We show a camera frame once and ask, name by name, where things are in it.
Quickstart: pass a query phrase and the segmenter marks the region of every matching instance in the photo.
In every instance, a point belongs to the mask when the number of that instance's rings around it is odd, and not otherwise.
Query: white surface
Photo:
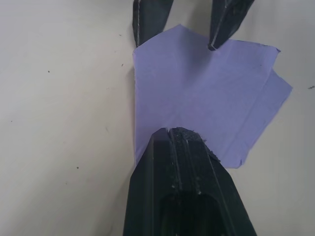
[[[207,35],[208,6],[175,0],[167,28]],[[314,9],[256,0],[233,36],[281,49],[275,71],[293,86],[246,164],[229,171],[260,236],[315,235]],[[132,0],[0,0],[0,235],[122,234],[131,14]]]

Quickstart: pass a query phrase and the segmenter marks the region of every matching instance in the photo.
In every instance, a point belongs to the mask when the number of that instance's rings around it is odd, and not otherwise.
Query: purple paper
[[[181,126],[238,168],[289,96],[272,70],[277,48],[228,40],[211,52],[207,43],[179,25],[134,51],[136,162],[155,131]]]

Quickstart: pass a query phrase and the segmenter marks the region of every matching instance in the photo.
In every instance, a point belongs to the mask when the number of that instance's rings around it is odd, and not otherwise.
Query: paper sheet
[[[226,168],[244,164],[249,150],[292,87],[272,70],[279,50],[229,40],[207,49],[208,38],[179,25],[133,54],[135,156],[162,127],[198,132]]]

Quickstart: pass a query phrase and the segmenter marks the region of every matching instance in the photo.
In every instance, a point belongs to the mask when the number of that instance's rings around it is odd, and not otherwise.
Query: white table
[[[235,39],[293,92],[238,170],[258,235],[315,234],[315,1],[256,0]],[[0,0],[0,235],[119,236],[133,169],[132,0]],[[207,35],[210,2],[166,28]]]

